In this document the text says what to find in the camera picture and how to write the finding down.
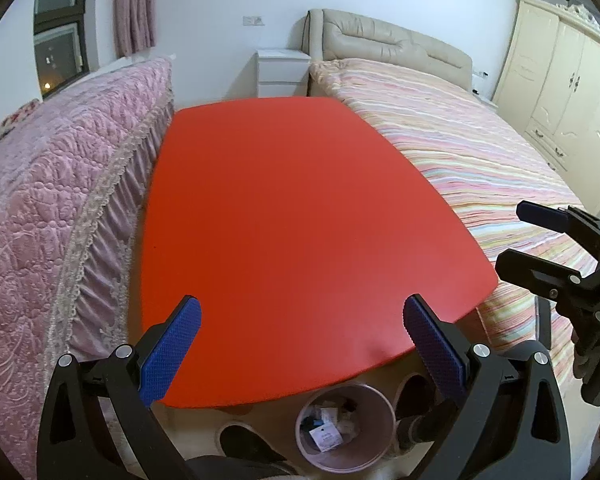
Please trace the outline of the pink trash bin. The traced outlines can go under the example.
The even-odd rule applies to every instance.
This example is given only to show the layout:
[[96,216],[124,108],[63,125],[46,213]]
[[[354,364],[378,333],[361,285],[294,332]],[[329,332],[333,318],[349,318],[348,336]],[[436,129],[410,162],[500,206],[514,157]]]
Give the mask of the pink trash bin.
[[[325,422],[338,428],[343,445],[321,453],[309,432]],[[297,416],[294,436],[298,450],[312,466],[329,474],[354,474],[387,454],[394,430],[394,409],[379,390],[347,384],[315,393]]]

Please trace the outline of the striped bed mattress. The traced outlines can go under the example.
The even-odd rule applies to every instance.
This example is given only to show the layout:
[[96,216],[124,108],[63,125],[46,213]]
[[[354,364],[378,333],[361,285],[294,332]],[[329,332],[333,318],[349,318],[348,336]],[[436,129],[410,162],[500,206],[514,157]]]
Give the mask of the striped bed mattress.
[[314,62],[313,89],[347,105],[408,159],[489,261],[506,249],[588,275],[595,260],[568,235],[523,222],[523,200],[581,208],[562,177],[504,119],[457,84],[362,58]]

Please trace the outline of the black shoe right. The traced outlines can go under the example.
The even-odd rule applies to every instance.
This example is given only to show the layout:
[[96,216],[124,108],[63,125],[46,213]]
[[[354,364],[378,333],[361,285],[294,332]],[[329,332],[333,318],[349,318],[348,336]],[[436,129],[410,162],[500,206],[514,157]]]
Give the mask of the black shoe right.
[[437,388],[428,376],[412,373],[403,379],[393,402],[396,415],[393,449],[398,454],[404,454],[413,447],[410,428],[416,419],[434,407],[436,400]]

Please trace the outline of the black shoe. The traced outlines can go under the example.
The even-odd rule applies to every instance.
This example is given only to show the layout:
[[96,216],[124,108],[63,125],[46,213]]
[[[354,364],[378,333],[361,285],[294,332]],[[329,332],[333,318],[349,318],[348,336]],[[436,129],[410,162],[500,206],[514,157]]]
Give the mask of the black shoe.
[[286,460],[249,426],[237,422],[221,429],[218,440],[220,449],[229,458],[264,464],[281,464]]
[[412,373],[403,379],[393,402],[396,415],[393,449],[398,454],[404,454],[413,447],[410,428],[416,419],[434,407],[436,400],[437,388],[428,376]]

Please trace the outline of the cream wardrobe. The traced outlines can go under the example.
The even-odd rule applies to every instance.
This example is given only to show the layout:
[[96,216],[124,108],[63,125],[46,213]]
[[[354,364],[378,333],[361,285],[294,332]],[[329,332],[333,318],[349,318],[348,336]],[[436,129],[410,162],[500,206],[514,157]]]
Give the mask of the cream wardrobe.
[[582,4],[517,0],[493,101],[576,194],[600,212],[600,22]]

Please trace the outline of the pink quilted bed cover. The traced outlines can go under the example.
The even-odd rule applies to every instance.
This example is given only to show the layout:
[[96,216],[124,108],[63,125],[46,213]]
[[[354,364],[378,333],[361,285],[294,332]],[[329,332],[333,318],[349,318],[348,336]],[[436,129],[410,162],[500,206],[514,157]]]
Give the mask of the pink quilted bed cover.
[[0,447],[24,478],[53,367],[128,336],[138,219],[174,114],[155,58],[77,84],[0,141]]

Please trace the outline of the red table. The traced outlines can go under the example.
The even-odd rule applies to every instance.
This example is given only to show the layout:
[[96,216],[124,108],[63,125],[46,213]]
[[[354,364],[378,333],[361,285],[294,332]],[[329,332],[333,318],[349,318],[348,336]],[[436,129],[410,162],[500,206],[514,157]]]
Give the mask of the red table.
[[492,263],[428,180],[349,107],[267,98],[179,110],[151,179],[143,326],[187,295],[200,330],[164,403],[225,408],[358,376],[412,348],[405,299],[464,318]]

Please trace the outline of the beige leather headboard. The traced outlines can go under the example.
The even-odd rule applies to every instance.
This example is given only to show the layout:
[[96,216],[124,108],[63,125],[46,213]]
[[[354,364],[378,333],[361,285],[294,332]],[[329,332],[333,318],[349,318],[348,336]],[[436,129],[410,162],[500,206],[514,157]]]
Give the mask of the beige leather headboard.
[[303,23],[301,50],[312,60],[362,58],[472,85],[472,59],[464,51],[420,32],[365,15],[312,9]]

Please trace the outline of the white nightstand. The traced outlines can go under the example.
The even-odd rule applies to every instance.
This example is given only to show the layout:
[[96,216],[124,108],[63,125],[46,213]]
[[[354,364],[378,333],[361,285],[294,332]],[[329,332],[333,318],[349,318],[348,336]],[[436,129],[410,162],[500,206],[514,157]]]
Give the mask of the white nightstand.
[[298,50],[257,50],[257,96],[305,96],[310,63],[309,55]]

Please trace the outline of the dark window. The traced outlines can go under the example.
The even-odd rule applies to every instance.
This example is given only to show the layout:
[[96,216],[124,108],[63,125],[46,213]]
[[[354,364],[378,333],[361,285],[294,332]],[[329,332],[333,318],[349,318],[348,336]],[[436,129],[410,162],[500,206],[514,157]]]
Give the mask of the dark window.
[[34,56],[43,99],[89,71],[85,0],[34,0]]

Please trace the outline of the pink curtain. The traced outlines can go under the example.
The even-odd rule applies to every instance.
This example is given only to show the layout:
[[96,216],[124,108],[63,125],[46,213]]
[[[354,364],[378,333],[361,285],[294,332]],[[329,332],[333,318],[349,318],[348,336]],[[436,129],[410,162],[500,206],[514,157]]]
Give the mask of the pink curtain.
[[119,58],[155,45],[154,0],[114,0],[114,45]]

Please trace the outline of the wall power outlet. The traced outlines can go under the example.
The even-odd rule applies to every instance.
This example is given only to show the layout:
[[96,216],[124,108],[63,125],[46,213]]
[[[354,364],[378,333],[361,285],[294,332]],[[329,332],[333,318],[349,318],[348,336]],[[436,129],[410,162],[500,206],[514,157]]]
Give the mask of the wall power outlet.
[[264,21],[259,15],[249,15],[242,18],[242,24],[246,27],[259,27],[264,25]]

